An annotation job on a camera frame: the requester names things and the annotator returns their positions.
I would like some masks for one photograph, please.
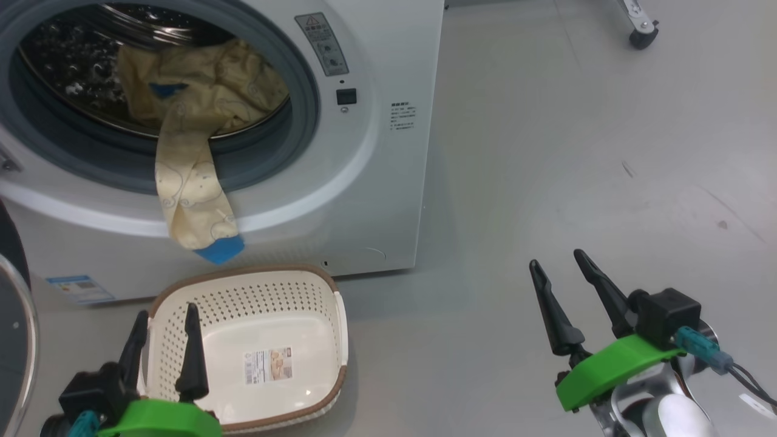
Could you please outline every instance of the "yellow fabric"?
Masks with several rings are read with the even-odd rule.
[[[272,113],[288,95],[283,80],[242,40],[161,52],[124,45],[117,71],[130,114],[160,127],[155,177],[170,237],[196,250],[238,235],[208,139]],[[187,87],[163,99],[148,84]]]

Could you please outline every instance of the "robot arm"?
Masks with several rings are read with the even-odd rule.
[[[577,412],[588,405],[606,437],[718,435],[685,384],[707,365],[675,344],[682,340],[681,327],[693,327],[693,333],[705,332],[705,340],[716,345],[715,334],[699,318],[701,305],[672,288],[655,295],[639,290],[627,299],[585,252],[575,250],[574,255],[618,340],[597,354],[585,351],[585,337],[571,325],[539,262],[530,263],[551,349],[570,356],[572,370],[556,380],[564,409]]]
[[[148,313],[141,311],[119,362],[75,375],[59,397],[64,414],[48,418],[40,437],[221,436],[218,419],[194,404],[209,392],[197,305],[190,302],[186,309],[188,341],[175,384],[179,402],[142,398],[134,389],[147,324]]]

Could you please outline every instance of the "grey floor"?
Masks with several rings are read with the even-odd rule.
[[[538,258],[593,351],[611,340],[572,250],[625,292],[702,302],[723,348],[777,393],[777,4],[644,0],[631,51],[615,0],[446,12],[417,267],[340,283],[343,396],[274,435],[601,435],[564,414],[528,263]],[[74,307],[37,283],[36,435],[72,375],[116,359],[136,302]],[[721,435],[775,435],[730,377],[691,388]]]

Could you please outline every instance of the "black cable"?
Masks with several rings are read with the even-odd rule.
[[[761,392],[763,392],[763,393],[766,393],[766,390],[764,390],[764,389],[763,389],[763,387],[761,387],[760,385],[758,385],[758,381],[756,381],[756,380],[755,380],[755,377],[754,377],[754,376],[753,376],[753,375],[752,375],[750,372],[748,372],[746,368],[742,367],[741,365],[738,365],[737,363],[734,363],[734,364],[733,364],[733,367],[734,367],[736,370],[739,370],[741,373],[743,373],[743,374],[744,374],[744,375],[745,375],[745,376],[746,376],[746,377],[747,377],[747,378],[750,380],[750,382],[751,382],[751,383],[753,383],[753,385],[754,385],[754,386],[755,386],[757,389],[759,389],[759,390],[760,390]]]
[[[751,393],[753,393],[755,396],[757,396],[759,399],[763,400],[764,402],[771,405],[773,408],[777,408],[777,400],[772,399],[764,390],[758,389],[754,384],[751,384],[749,381],[747,381],[744,376],[740,375],[739,373],[735,372],[734,369],[729,369],[729,373],[731,376],[737,379],[740,384],[744,386],[744,388],[750,390]]]

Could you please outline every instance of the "warning label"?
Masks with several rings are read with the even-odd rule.
[[[296,16],[294,19],[297,20],[297,24],[319,57],[324,74],[328,76],[347,74],[348,64],[345,62],[345,56],[324,14],[317,12]]]
[[[390,130],[405,131],[414,127],[416,127],[416,107],[410,102],[392,103]]]

